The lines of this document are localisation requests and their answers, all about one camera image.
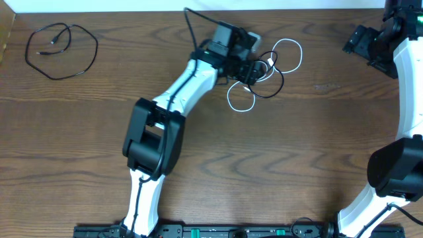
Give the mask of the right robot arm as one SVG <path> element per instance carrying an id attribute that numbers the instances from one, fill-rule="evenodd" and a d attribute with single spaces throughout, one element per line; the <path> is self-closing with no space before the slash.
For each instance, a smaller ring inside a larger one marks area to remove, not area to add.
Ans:
<path id="1" fill-rule="evenodd" d="M 369 158 L 364 189 L 321 235 L 370 237 L 395 211 L 421 225 L 404 206 L 422 197 L 422 0 L 386 1 L 381 28 L 359 25 L 343 50 L 399 82 L 399 124 Z"/>

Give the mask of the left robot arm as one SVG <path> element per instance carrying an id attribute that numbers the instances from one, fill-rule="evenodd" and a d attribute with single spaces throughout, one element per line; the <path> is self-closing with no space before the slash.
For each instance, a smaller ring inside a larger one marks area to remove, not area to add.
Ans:
<path id="1" fill-rule="evenodd" d="M 219 22 L 213 38 L 194 48 L 186 69 L 164 93 L 135 103 L 122 147 L 132 180 L 124 237 L 152 233 L 164 179 L 180 156 L 186 117 L 220 77 L 255 84 L 263 70 L 249 56 L 260 41 L 258 34 Z"/>

